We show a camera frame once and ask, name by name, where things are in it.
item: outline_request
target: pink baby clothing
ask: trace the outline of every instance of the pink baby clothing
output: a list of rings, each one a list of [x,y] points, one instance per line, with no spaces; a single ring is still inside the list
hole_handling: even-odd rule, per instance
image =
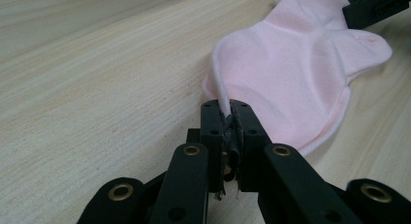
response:
[[[349,82],[392,54],[378,35],[347,28],[348,4],[281,0],[264,20],[224,37],[203,82],[206,98],[225,115],[230,99],[245,102],[274,143],[313,151],[340,125]]]

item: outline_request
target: table surface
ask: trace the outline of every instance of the table surface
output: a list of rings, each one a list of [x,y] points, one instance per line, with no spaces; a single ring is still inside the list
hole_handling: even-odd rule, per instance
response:
[[[274,0],[0,0],[0,223],[76,223],[107,181],[166,171],[200,126],[213,46]],[[351,83],[334,139],[307,156],[345,188],[368,177],[411,199],[410,10],[367,30],[394,54]],[[208,223],[264,223],[227,184]]]

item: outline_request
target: wood grain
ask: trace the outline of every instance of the wood grain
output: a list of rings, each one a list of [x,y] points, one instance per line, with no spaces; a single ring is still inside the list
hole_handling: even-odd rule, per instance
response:
[[[167,170],[200,126],[209,53],[274,0],[0,0],[0,223],[76,223],[107,181]],[[411,199],[411,19],[367,30],[393,57],[351,84],[339,131],[308,155],[339,187],[380,180]],[[264,223],[227,185],[208,223]]]

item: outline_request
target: pink garment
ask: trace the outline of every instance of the pink garment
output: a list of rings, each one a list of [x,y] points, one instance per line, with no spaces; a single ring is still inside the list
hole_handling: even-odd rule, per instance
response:
[[[274,143],[306,155],[340,125],[349,82],[391,56],[381,37],[347,29],[347,0],[281,0],[254,26],[224,37],[203,82],[225,115],[248,103]]]

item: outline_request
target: pink cloth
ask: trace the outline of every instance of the pink cloth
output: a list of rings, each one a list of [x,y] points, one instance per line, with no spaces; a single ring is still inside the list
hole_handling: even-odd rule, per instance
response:
[[[254,26],[224,37],[203,82],[225,115],[248,103],[274,143],[306,155],[340,125],[349,82],[391,56],[381,37],[347,29],[347,0],[281,0]]]

